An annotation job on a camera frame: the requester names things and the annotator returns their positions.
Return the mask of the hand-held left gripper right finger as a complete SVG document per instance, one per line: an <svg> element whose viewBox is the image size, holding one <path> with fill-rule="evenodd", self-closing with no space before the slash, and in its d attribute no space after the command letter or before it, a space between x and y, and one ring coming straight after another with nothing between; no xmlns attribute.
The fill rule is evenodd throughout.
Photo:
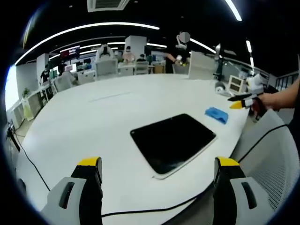
<svg viewBox="0 0 300 225"><path fill-rule="evenodd" d="M234 159L215 158L213 186L214 225L266 225L271 219L268 193Z"/></svg>

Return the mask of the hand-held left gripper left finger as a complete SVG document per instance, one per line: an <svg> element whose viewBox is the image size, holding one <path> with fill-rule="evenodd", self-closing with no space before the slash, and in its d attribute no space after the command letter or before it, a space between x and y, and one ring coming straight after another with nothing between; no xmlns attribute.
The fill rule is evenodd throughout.
<svg viewBox="0 0 300 225"><path fill-rule="evenodd" d="M41 214L50 225L101 225L102 159L81 160L48 193Z"/></svg>

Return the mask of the person's right hand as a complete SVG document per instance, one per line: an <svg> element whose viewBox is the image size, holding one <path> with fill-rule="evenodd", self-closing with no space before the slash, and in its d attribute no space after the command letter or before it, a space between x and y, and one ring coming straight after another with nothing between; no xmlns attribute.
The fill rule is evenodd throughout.
<svg viewBox="0 0 300 225"><path fill-rule="evenodd" d="M282 108L281 94L277 93L263 93L259 96L259 99L267 107L275 111L279 111Z"/></svg>

